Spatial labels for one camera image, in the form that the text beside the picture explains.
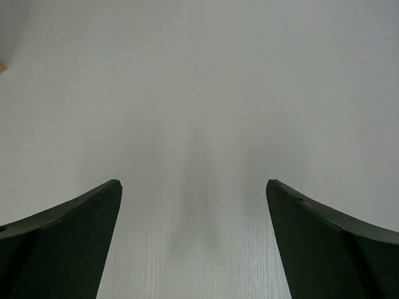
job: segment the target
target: brown object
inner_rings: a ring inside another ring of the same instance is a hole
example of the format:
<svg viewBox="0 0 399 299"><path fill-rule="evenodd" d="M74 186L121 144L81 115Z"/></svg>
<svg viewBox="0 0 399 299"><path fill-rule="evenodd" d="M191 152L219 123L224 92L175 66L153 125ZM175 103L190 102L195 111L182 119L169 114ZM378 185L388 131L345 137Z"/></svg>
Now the brown object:
<svg viewBox="0 0 399 299"><path fill-rule="evenodd" d="M3 73L6 69L6 64L0 59L0 73Z"/></svg>

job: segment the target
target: wooden object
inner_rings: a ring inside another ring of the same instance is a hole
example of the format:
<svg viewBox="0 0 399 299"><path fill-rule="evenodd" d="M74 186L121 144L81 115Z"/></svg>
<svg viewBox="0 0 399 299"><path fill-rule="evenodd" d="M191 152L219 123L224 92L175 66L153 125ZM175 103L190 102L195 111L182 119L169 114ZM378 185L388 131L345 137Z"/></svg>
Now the wooden object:
<svg viewBox="0 0 399 299"><path fill-rule="evenodd" d="M0 73L3 73L6 69L6 64L0 59Z"/></svg>
<svg viewBox="0 0 399 299"><path fill-rule="evenodd" d="M267 202L292 299L399 298L399 233L269 181Z"/></svg>
<svg viewBox="0 0 399 299"><path fill-rule="evenodd" d="M0 230L0 298L95 299L122 186L109 181Z"/></svg>

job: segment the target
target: gray surface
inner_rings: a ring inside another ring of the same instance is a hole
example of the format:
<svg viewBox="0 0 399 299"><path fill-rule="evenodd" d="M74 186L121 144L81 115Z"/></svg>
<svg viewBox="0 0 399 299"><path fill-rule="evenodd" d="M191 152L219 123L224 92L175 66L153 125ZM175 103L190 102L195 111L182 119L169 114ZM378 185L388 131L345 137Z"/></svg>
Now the gray surface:
<svg viewBox="0 0 399 299"><path fill-rule="evenodd" d="M0 75L0 223L118 178L100 299L288 298L268 179L399 230L397 15L32 0Z"/></svg>

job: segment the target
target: black plastic part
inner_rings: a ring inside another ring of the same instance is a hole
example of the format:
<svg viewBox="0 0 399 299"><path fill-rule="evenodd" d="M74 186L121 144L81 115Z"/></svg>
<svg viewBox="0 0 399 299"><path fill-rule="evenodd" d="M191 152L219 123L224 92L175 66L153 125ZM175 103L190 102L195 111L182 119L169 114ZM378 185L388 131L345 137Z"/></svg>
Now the black plastic part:
<svg viewBox="0 0 399 299"><path fill-rule="evenodd" d="M399 298L399 233L279 181L266 194L292 299Z"/></svg>
<svg viewBox="0 0 399 299"><path fill-rule="evenodd" d="M109 181L0 229L0 299L95 299L122 186Z"/></svg>

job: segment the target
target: white surface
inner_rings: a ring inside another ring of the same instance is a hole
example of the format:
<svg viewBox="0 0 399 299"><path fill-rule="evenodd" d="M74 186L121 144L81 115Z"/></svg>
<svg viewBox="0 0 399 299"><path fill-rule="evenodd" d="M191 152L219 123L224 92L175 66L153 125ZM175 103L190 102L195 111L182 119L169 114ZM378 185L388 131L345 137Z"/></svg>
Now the white surface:
<svg viewBox="0 0 399 299"><path fill-rule="evenodd" d="M32 0L0 75L0 223L117 178L99 298L289 298L268 179L399 230L398 14Z"/></svg>

